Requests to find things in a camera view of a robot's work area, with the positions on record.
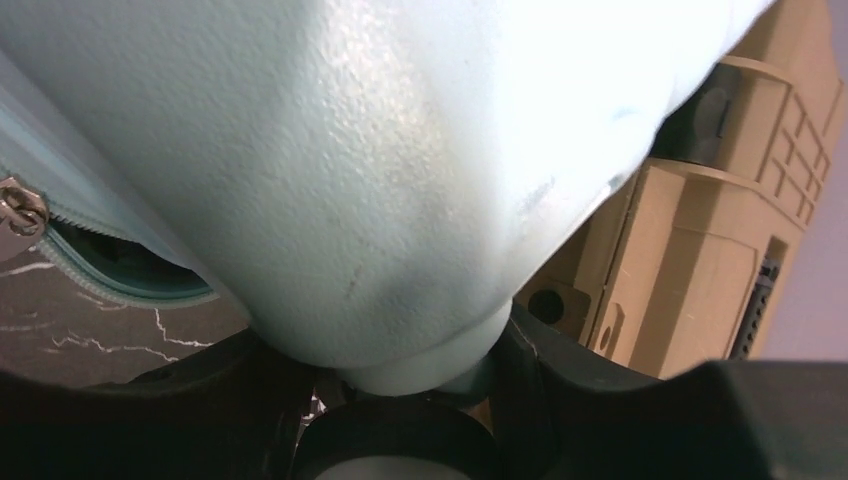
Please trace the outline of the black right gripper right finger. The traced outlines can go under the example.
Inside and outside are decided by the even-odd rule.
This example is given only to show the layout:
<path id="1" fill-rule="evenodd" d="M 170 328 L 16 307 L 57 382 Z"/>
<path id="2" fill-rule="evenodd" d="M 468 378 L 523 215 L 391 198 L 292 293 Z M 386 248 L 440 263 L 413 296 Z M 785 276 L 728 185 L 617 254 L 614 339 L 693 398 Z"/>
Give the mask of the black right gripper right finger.
<path id="1" fill-rule="evenodd" d="M 847 367 L 708 361 L 667 380 L 514 306 L 493 350 L 509 479 L 843 479 Z"/>

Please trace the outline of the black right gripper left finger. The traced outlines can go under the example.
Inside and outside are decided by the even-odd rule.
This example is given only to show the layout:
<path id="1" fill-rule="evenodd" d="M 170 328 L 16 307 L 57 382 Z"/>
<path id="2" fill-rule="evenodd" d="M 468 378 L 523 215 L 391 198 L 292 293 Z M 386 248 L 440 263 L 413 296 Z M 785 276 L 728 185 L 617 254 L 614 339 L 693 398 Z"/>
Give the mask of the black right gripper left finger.
<path id="1" fill-rule="evenodd" d="M 5 479 L 283 479 L 315 371 L 242 331 L 125 384 L 1 376 Z"/>

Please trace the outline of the tan plastic toolbox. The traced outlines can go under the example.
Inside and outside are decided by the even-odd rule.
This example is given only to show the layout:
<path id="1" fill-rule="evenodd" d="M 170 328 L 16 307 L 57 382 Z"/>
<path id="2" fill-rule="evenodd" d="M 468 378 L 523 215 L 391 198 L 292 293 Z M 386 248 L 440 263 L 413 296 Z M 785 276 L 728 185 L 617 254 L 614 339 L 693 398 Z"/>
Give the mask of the tan plastic toolbox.
<path id="1" fill-rule="evenodd" d="M 516 303 L 653 377 L 757 355 L 845 122 L 832 26 L 774 3 Z"/>

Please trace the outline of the light blue suitcase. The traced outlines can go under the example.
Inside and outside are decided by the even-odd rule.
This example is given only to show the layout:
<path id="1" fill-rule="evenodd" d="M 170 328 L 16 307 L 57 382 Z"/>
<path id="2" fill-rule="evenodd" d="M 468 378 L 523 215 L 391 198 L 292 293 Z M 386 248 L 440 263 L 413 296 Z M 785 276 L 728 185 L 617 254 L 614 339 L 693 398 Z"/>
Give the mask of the light blue suitcase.
<path id="1" fill-rule="evenodd" d="M 475 369 L 765 1 L 5 1 L 1 170 L 116 302 L 399 396 Z"/>

